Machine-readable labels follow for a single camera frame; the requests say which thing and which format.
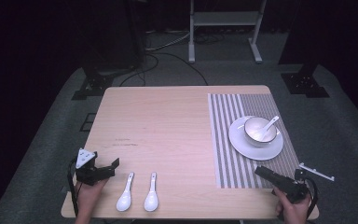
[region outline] white saucer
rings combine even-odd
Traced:
[[[266,161],[278,156],[283,149],[283,137],[278,129],[277,136],[266,147],[255,147],[246,140],[243,125],[251,117],[236,119],[229,127],[228,136],[232,146],[243,156],[256,161]]]

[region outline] striped placemat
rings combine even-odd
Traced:
[[[255,168],[263,165],[280,175],[294,177],[298,159],[284,128],[282,117],[275,105],[272,94],[208,94],[212,128],[214,167],[216,185],[230,188],[272,188],[272,185],[255,175]],[[228,130],[232,122],[244,116],[258,116],[272,119],[283,137],[281,153],[267,161],[254,161],[242,156],[231,145]]]

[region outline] white spoon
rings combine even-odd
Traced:
[[[131,205],[131,191],[130,191],[130,187],[131,187],[131,181],[133,178],[133,172],[131,172],[129,174],[129,178],[127,179],[127,185],[126,188],[124,189],[123,194],[121,195],[121,197],[118,199],[117,204],[116,204],[116,208],[118,211],[120,212],[124,212],[125,210],[127,210],[130,205]]]
[[[150,190],[145,199],[145,210],[147,212],[153,212],[158,207],[158,198],[156,193],[156,176],[157,173],[152,173],[150,181]]]
[[[271,119],[269,123],[266,126],[264,126],[264,128],[261,128],[254,133],[253,138],[257,141],[262,141],[266,136],[266,133],[271,127],[271,125],[274,124],[275,121],[277,121],[278,119],[279,119],[278,116],[275,116],[273,119]]]

